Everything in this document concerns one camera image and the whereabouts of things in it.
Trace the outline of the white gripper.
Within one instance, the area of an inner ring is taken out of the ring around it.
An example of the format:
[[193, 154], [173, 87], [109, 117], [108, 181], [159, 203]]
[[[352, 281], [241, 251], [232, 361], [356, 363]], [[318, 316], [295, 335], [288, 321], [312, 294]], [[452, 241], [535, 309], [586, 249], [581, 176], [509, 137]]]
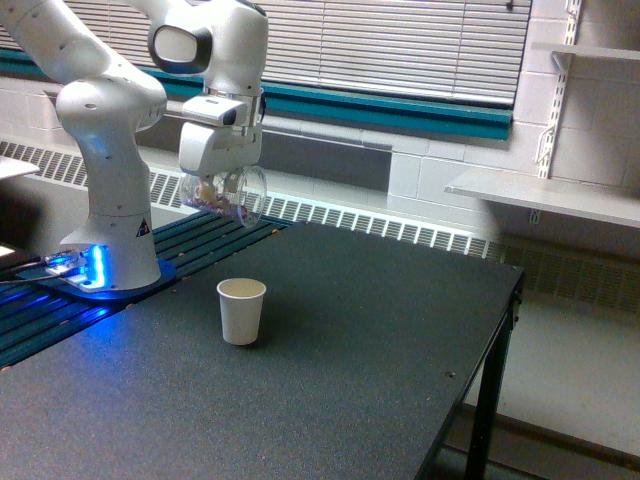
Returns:
[[[260, 97], [201, 94], [182, 106], [179, 165], [194, 176], [228, 172], [224, 195], [241, 189], [241, 171], [258, 163], [262, 150], [262, 103]], [[210, 177], [199, 178], [199, 200], [215, 200]]]

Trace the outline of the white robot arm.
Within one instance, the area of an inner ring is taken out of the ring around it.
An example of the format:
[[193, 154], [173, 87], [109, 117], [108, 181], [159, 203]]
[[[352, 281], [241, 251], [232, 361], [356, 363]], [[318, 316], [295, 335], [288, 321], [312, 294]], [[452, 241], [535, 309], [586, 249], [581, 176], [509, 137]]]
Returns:
[[[179, 164], [210, 180], [257, 164], [269, 23], [248, 1], [139, 1], [150, 21], [147, 46], [162, 71], [197, 77], [185, 102]], [[149, 169], [136, 136], [165, 113], [161, 83], [96, 36], [62, 1], [5, 1], [2, 27], [61, 85], [56, 113], [76, 141], [88, 177], [89, 214], [62, 240], [76, 265], [50, 273], [88, 292], [128, 291], [161, 276], [151, 231]]]

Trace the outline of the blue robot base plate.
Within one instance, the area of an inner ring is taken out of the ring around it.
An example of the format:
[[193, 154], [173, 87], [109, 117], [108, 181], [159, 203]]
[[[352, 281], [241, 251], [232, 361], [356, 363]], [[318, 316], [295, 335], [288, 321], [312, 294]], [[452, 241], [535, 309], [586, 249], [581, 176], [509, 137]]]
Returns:
[[84, 266], [63, 265], [56, 267], [34, 267], [17, 273], [19, 280], [35, 280], [37, 286], [62, 296], [86, 300], [93, 303], [126, 303], [144, 299], [170, 286], [176, 280], [176, 267], [159, 259], [160, 278], [154, 283], [129, 290], [108, 288], [91, 283], [84, 273]]

